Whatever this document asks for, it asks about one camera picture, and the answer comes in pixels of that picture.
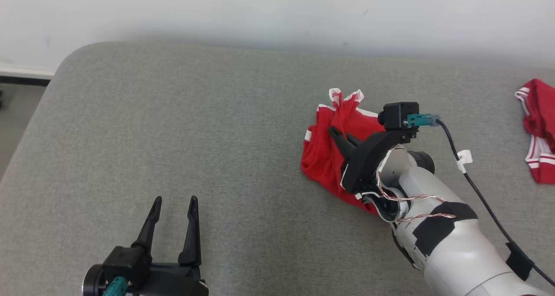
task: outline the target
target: teal connector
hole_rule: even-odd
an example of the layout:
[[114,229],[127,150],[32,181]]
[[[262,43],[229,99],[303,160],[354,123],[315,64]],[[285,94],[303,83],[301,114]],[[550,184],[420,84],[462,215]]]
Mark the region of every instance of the teal connector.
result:
[[439,126],[436,122],[438,118],[437,114],[409,114],[404,123],[408,127]]
[[124,296],[125,292],[127,292],[127,281],[124,278],[117,276],[110,283],[110,286],[108,286],[103,296]]

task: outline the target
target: white wall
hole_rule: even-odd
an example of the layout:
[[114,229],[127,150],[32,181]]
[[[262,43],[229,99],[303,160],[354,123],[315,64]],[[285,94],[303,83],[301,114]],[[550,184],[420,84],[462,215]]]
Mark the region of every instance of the white wall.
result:
[[200,41],[555,67],[555,0],[0,0],[0,71],[48,75],[75,49]]

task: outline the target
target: gray cushion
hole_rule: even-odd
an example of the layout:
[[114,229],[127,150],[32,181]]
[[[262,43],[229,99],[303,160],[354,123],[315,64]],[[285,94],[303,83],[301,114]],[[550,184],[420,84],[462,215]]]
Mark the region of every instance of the gray cushion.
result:
[[[156,43],[102,43],[58,69],[0,183],[0,286],[74,296],[87,269],[130,245],[164,198],[154,260],[176,262],[199,197],[212,295],[429,295],[378,217],[300,170],[305,130],[338,87],[361,108],[418,101],[442,116],[467,169],[516,241],[555,276],[555,189],[537,185],[513,93],[555,71]],[[411,148],[467,201],[503,257],[501,233],[439,128]],[[533,284],[550,290],[533,273]]]

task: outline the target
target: black cable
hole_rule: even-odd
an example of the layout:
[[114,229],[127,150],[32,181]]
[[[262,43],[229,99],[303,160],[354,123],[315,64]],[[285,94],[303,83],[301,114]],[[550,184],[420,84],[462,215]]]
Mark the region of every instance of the black cable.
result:
[[[453,151],[453,155],[455,157],[455,159],[458,161],[460,160],[458,154],[457,154],[457,150],[454,148],[454,142],[453,142],[453,138],[451,138],[451,134],[447,128],[447,126],[444,124],[444,122],[442,122],[441,120],[436,120],[436,122],[442,126],[442,128],[445,131],[445,134],[447,136],[447,140],[449,140],[449,145],[451,146],[451,150]],[[517,245],[517,243],[515,242],[515,240],[512,239],[511,235],[509,235],[507,233],[507,231],[505,230],[505,228],[503,227],[503,225],[501,225],[501,222],[499,222],[499,219],[497,219],[497,216],[495,216],[495,214],[493,213],[490,205],[487,203],[486,199],[484,198],[484,196],[482,195],[482,193],[480,192],[480,190],[478,189],[478,187],[476,187],[476,184],[474,184],[474,182],[472,181],[472,179],[470,179],[470,176],[468,175],[468,173],[464,173],[464,177],[466,178],[466,180],[468,181],[468,183],[470,184],[470,186],[472,187],[472,189],[474,189],[474,192],[476,192],[476,194],[478,195],[478,197],[480,198],[480,201],[482,201],[482,203],[484,204],[484,206],[486,207],[488,213],[490,213],[491,218],[493,218],[493,221],[495,222],[495,224],[497,225],[497,227],[499,228],[499,230],[501,230],[501,233],[503,233],[503,235],[507,238],[507,241],[509,241],[509,243],[512,244],[512,247],[515,249],[515,251],[517,253],[519,253],[522,257],[525,257],[526,260],[528,260],[531,264],[532,264],[532,268],[539,273],[540,276],[542,276],[547,282],[549,282],[549,284],[551,284],[552,286],[555,286],[555,281],[553,281],[551,278],[549,278],[549,276],[547,276],[547,274],[545,274],[545,272],[543,272],[541,269],[538,268],[538,266],[535,265],[535,263],[528,257],[528,255],[525,254],[525,252],[522,251],[522,249],[519,247],[519,245]]]

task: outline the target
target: black tape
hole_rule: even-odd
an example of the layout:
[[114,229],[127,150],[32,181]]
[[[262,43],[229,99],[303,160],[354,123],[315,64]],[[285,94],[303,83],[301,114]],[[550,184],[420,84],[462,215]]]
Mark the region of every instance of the black tape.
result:
[[434,249],[454,230],[456,221],[478,219],[474,211],[464,203],[444,202],[438,205],[431,214],[451,214],[455,218],[428,217],[412,232],[416,237],[416,247],[424,255],[431,255]]
[[511,251],[509,258],[507,259],[507,266],[515,272],[521,280],[526,281],[530,276],[530,272],[532,271],[532,267],[534,266],[534,262],[528,258],[527,255],[523,255],[517,249],[515,249],[515,243],[509,242],[506,244]]

